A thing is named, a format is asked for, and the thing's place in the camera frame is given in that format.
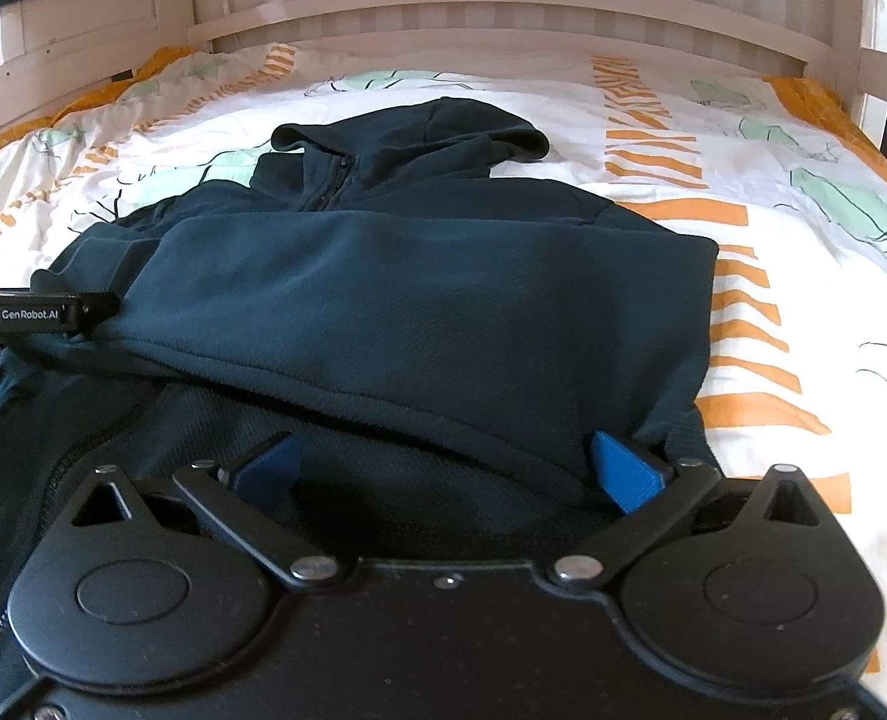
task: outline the bed sheet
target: bed sheet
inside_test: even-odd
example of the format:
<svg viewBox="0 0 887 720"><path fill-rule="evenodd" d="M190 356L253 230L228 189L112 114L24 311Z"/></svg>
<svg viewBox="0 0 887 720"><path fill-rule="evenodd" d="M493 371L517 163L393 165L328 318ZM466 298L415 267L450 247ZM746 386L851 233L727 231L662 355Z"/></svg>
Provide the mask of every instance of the bed sheet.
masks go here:
<svg viewBox="0 0 887 720"><path fill-rule="evenodd" d="M97 221L200 181L248 182L278 124L442 95L549 137L545 160L494 176L564 181L720 244L697 401L710 444L731 476L801 466L887 605L887 170L809 124L805 88L540 52L192 55L0 151L0 287ZM887 702L887 620L865 682Z"/></svg>

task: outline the orange fabric edge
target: orange fabric edge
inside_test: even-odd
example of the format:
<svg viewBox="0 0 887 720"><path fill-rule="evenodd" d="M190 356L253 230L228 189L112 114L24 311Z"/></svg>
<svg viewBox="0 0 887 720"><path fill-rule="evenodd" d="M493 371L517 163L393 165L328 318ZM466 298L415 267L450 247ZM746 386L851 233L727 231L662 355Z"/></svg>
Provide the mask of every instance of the orange fabric edge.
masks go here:
<svg viewBox="0 0 887 720"><path fill-rule="evenodd" d="M829 132L887 183L887 159L843 112L840 99L814 79L767 77L780 103L793 117Z"/></svg>
<svg viewBox="0 0 887 720"><path fill-rule="evenodd" d="M93 108L99 108L101 105L115 103L115 101L120 98L120 95L130 89L133 84L151 79L164 68L172 65L173 62L176 62L176 60L181 59L184 56L192 55L192 53L194 53L194 50L190 47L181 47L180 49L162 47L162 49L157 49L144 66L133 74L132 79L127 79L126 81L110 81L106 86L103 86L100 89L94 89L92 92L87 92L85 95L82 95L82 97L67 105L66 108L58 111L54 116L31 119L29 122L21 122L21 124L15 124L14 127L8 127L0 133L0 149L19 141L21 138L38 129L55 127L63 117L68 116L69 114L77 113L77 111L88 111Z"/></svg>

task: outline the bed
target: bed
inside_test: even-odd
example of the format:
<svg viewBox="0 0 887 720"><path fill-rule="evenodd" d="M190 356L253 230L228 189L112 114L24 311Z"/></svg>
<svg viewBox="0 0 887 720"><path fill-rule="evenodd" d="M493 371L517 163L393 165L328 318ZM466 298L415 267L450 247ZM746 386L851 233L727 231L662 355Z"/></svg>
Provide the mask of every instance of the bed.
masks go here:
<svg viewBox="0 0 887 720"><path fill-rule="evenodd" d="M493 103L551 142L494 176L718 242L715 455L736 477L800 466L887 610L887 161L852 118L887 100L887 53L862 47L864 0L0 6L0 287L98 221L248 182L282 122ZM864 681L887 703L887 617Z"/></svg>

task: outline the zipper teeth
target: zipper teeth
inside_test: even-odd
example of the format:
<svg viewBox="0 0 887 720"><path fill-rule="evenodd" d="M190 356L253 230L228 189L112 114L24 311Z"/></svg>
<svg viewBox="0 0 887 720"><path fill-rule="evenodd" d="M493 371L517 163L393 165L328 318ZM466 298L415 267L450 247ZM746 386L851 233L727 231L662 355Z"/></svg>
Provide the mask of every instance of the zipper teeth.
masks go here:
<svg viewBox="0 0 887 720"><path fill-rule="evenodd" d="M53 471L51 471L50 477L47 479L47 485L43 495L43 504L40 507L40 514L39 517L37 517L37 528L34 530L34 538L32 539L32 549L37 547L40 538L43 538L43 533L46 532L46 529L50 525L53 508L56 506L56 492L63 481L63 477L67 475L70 469L72 469L82 457L99 449L106 442L109 442L109 440L133 426L133 424L144 415L144 412L149 408L149 405L151 405L154 400L157 400L159 394L160 389L154 389L154 392L149 394L149 396L142 398L136 406L129 410L128 413L121 416L120 419L109 427L94 434L88 440L85 440L85 442L71 447L66 453L64 453L58 463L53 467ZM7 632L9 627L10 620L7 618L7 611L4 610L0 615L0 639L3 637L4 633Z"/></svg>

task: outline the triangular cutout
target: triangular cutout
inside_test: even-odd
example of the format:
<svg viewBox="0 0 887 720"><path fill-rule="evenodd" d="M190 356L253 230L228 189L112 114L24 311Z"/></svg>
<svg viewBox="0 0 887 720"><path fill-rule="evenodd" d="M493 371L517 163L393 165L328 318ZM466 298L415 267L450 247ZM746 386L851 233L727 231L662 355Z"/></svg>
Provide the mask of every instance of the triangular cutout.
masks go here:
<svg viewBox="0 0 887 720"><path fill-rule="evenodd" d="M766 519L774 522L792 522L795 525L819 525L819 517L810 508L795 482L780 482L769 506Z"/></svg>
<svg viewBox="0 0 887 720"><path fill-rule="evenodd" d="M90 493L90 498L80 507L74 517L74 525L86 528L90 525L106 525L109 522L124 522L130 519L130 512L117 493L114 485L99 485Z"/></svg>

